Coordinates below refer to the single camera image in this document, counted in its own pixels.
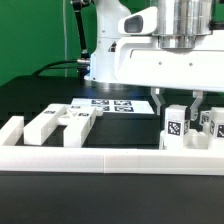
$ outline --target white robot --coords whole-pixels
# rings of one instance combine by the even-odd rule
[[[189,135],[188,120],[196,120],[204,91],[224,92],[224,26],[212,21],[215,1],[151,0],[150,7],[133,15],[119,0],[93,2],[98,21],[97,48],[91,55],[85,82],[104,88],[120,84],[151,87],[157,114],[164,103],[163,88],[192,90],[196,100],[188,117],[185,106],[167,108],[161,145],[179,138],[178,147],[190,144],[193,148],[207,148],[202,142],[208,138],[202,133],[194,130]],[[168,124],[176,124],[182,134],[169,133],[174,129]],[[193,144],[186,139],[200,140]]]

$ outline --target green wall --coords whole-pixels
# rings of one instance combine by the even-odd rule
[[[147,2],[121,0],[132,12],[143,9]],[[71,59],[79,57],[80,47],[74,12],[69,0],[66,4],[68,58]],[[0,0],[0,85],[13,77],[30,75],[43,65],[64,59],[62,6],[63,0]],[[218,20],[222,20],[224,14],[224,5],[220,6],[216,7]],[[83,9],[82,14],[87,46],[93,52],[96,43],[94,5]],[[69,75],[74,76],[76,72],[69,72]]]

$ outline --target black cable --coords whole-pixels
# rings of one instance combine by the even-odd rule
[[[38,69],[37,71],[33,72],[32,73],[32,76],[38,76],[41,72],[43,72],[44,70],[47,70],[47,69],[50,69],[51,67],[53,66],[56,66],[56,65],[62,65],[62,64],[72,64],[72,63],[77,63],[77,60],[74,59],[74,60],[66,60],[66,61],[57,61],[57,62],[53,62],[53,63],[50,63],[50,64],[47,64],[45,65],[44,67]]]
[[[79,41],[80,41],[80,46],[81,46],[81,50],[82,50],[81,57],[89,58],[89,54],[87,52],[87,47],[86,47],[86,39],[85,39],[85,33],[84,33],[84,28],[83,28],[81,12],[75,11],[75,16],[76,16],[76,20],[77,20],[78,31],[79,31]]]

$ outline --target white block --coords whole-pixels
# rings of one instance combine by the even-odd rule
[[[97,111],[95,107],[88,107],[80,110],[77,115],[71,119],[63,133],[64,147],[82,147],[96,120],[96,114]]]
[[[209,122],[210,115],[211,115],[210,110],[201,111],[199,124],[203,126],[205,122]]]
[[[211,110],[208,148],[224,150],[224,108]]]
[[[203,132],[198,132],[195,129],[190,129],[189,144],[188,144],[187,148],[208,149],[208,136]]]
[[[186,108],[171,105],[166,109],[164,147],[167,150],[180,150],[188,144],[190,121],[185,118]]]
[[[103,173],[104,155],[98,149],[2,146],[0,170]]]
[[[63,104],[51,104],[24,128],[24,143],[42,145],[57,127],[57,118],[64,115]]]
[[[13,116],[0,130],[0,145],[13,146],[23,134],[24,117]]]

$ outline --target white foam block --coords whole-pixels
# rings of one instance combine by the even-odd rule
[[[24,144],[42,145],[56,129],[57,118],[64,115],[63,104],[51,104],[24,128]]]
[[[88,107],[80,110],[79,113],[70,120],[69,125],[64,130],[64,147],[82,147],[95,120],[96,108]]]
[[[24,117],[13,116],[0,130],[0,145],[13,146],[23,134]]]

